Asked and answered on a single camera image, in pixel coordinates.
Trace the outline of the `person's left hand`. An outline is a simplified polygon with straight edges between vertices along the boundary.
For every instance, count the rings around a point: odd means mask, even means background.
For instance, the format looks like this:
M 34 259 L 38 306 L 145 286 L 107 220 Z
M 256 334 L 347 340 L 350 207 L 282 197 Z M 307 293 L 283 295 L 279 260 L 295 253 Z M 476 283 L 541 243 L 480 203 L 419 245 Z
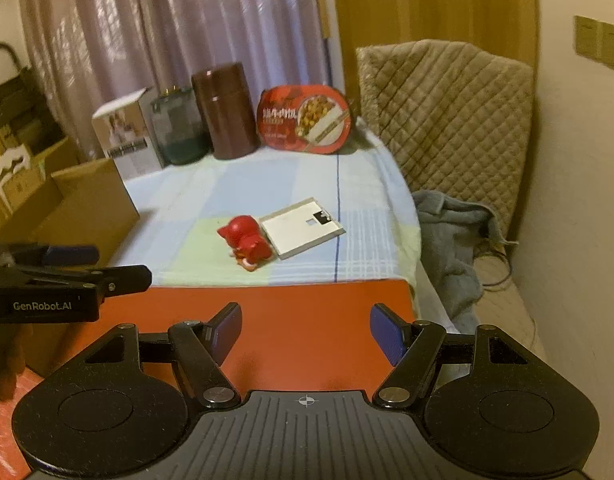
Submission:
M 0 404 L 13 399 L 17 378 L 26 368 L 24 345 L 30 324 L 0 325 Z

